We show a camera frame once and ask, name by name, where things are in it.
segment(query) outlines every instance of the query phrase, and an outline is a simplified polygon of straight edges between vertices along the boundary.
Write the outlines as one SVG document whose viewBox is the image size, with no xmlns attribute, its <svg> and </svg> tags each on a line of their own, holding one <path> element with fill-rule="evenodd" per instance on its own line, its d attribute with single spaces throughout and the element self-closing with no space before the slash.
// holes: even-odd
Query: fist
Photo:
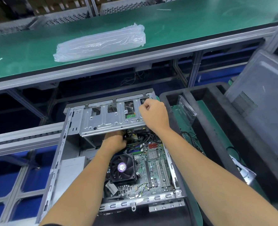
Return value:
<svg viewBox="0 0 278 226">
<path fill-rule="evenodd" d="M 110 152 L 112 155 L 121 151 L 126 147 L 126 140 L 123 140 L 123 134 L 123 131 L 107 133 L 100 148 L 106 149 L 106 151 Z"/>
<path fill-rule="evenodd" d="M 139 111 L 145 124 L 157 135 L 161 131 L 170 129 L 167 110 L 163 102 L 146 99 L 139 107 Z"/>
</svg>

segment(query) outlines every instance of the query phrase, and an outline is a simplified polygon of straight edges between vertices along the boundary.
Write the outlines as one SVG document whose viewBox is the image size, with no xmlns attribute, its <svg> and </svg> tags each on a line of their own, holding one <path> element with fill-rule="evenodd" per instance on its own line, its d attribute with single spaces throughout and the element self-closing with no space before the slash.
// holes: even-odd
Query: pcie slot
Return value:
<svg viewBox="0 0 278 226">
<path fill-rule="evenodd" d="M 148 187 L 152 188 L 152 183 L 150 182 L 150 171 L 148 169 L 148 164 L 146 159 L 144 159 L 144 164 L 145 164 L 145 168 L 146 168 L 146 173 L 147 173 L 147 178 L 148 178 Z"/>
<path fill-rule="evenodd" d="M 162 178 L 162 174 L 161 174 L 161 170 L 160 170 L 160 165 L 159 165 L 158 161 L 156 161 L 156 165 L 157 165 L 157 170 L 158 170 L 158 174 L 159 174 L 159 178 L 160 178 L 161 187 L 164 187 L 164 185 L 163 185 L 163 178 Z"/>
<path fill-rule="evenodd" d="M 166 178 L 166 184 L 167 184 L 167 186 L 170 186 L 169 178 L 167 176 L 166 166 L 165 166 L 165 163 L 164 163 L 163 159 L 161 160 L 161 163 L 162 163 L 162 168 L 163 168 L 164 175 L 165 175 L 165 178 Z"/>
</svg>

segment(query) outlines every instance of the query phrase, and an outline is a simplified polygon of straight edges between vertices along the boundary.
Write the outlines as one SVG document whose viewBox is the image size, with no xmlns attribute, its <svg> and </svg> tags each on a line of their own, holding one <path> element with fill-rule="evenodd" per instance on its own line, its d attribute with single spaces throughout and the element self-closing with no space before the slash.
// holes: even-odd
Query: green workbench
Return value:
<svg viewBox="0 0 278 226">
<path fill-rule="evenodd" d="M 145 27 L 139 50 L 270 24 L 277 13 L 278 0 L 178 0 L 0 36 L 0 78 L 77 63 L 55 62 L 57 44 L 134 23 Z"/>
</svg>

